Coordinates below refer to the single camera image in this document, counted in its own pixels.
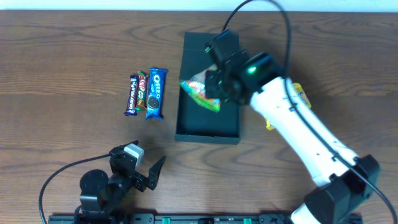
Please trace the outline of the colourful Haribo gummy bag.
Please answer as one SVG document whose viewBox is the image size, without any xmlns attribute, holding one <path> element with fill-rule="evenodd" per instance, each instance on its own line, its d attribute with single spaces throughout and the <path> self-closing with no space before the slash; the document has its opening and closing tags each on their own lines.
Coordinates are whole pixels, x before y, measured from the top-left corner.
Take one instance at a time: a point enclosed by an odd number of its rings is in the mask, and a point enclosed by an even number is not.
<svg viewBox="0 0 398 224">
<path fill-rule="evenodd" d="M 218 113 L 221 108 L 220 100 L 207 98 L 205 93 L 206 72 L 216 70 L 217 66 L 213 64 L 202 72 L 195 74 L 189 80 L 179 80 L 179 85 L 199 106 Z"/>
</svg>

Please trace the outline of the purple Dairy Milk bar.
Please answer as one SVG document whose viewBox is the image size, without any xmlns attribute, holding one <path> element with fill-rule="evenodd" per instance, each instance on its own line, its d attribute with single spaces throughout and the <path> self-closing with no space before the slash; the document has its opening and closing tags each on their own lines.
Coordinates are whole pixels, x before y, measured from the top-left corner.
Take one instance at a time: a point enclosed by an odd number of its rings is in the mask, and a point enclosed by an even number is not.
<svg viewBox="0 0 398 224">
<path fill-rule="evenodd" d="M 129 98 L 124 112 L 125 116 L 136 116 L 136 103 L 137 103 L 137 84 L 139 82 L 138 75 L 130 76 L 130 92 Z"/>
</svg>

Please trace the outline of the dark green gift box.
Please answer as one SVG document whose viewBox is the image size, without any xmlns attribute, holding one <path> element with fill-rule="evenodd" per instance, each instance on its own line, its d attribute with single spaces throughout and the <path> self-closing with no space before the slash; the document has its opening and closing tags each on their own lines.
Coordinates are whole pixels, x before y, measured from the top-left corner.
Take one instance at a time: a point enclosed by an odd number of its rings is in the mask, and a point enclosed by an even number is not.
<svg viewBox="0 0 398 224">
<path fill-rule="evenodd" d="M 205 44 L 214 36 L 211 33 L 185 33 L 179 79 L 188 80 L 211 65 Z M 180 89 L 176 141 L 237 145 L 241 139 L 240 125 L 240 107 L 223 103 L 220 111 L 215 113 L 199 106 Z"/>
</svg>

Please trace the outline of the red green KitKat bar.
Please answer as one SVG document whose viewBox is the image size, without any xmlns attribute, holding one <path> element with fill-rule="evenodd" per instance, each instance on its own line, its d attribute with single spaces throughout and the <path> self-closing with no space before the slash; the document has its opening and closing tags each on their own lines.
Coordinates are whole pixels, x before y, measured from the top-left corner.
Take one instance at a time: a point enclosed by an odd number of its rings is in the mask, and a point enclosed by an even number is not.
<svg viewBox="0 0 398 224">
<path fill-rule="evenodd" d="M 146 110 L 146 99 L 147 99 L 147 79 L 148 75 L 142 71 L 138 71 L 139 83 L 138 83 L 138 95 L 136 109 L 138 111 Z"/>
</svg>

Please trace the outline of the blue Oreo cookie pack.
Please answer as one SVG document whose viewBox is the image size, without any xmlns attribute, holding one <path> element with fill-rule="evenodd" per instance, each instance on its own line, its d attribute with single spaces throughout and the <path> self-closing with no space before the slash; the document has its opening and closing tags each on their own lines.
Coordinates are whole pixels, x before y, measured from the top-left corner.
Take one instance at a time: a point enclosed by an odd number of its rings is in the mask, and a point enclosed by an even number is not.
<svg viewBox="0 0 398 224">
<path fill-rule="evenodd" d="M 146 119 L 163 119 L 161 110 L 166 76 L 166 69 L 150 68 Z"/>
</svg>

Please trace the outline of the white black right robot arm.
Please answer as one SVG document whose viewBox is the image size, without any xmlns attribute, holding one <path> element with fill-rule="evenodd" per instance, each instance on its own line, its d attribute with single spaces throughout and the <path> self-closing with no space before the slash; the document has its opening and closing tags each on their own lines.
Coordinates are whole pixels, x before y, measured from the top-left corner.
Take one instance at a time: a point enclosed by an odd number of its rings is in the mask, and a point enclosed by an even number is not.
<svg viewBox="0 0 398 224">
<path fill-rule="evenodd" d="M 217 69 L 206 73 L 209 98 L 249 104 L 267 118 L 307 168 L 316 189 L 290 216 L 292 223 L 340 223 L 373 193 L 380 172 L 371 155 L 359 157 L 339 141 L 296 92 L 274 58 L 253 57 L 225 30 L 205 52 Z"/>
</svg>

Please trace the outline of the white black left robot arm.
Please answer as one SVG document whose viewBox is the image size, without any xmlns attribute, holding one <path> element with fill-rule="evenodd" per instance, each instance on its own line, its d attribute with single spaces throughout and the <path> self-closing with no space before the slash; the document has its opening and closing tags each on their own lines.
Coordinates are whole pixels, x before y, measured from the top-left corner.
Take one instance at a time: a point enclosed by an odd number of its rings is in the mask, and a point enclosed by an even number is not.
<svg viewBox="0 0 398 224">
<path fill-rule="evenodd" d="M 80 179 L 81 205 L 74 212 L 73 223 L 117 223 L 113 211 L 130 190 L 154 190 L 166 159 L 161 157 L 149 169 L 148 176 L 144 176 L 136 170 L 144 157 L 144 150 L 137 140 L 112 148 L 109 156 L 112 176 L 95 169 Z"/>
</svg>

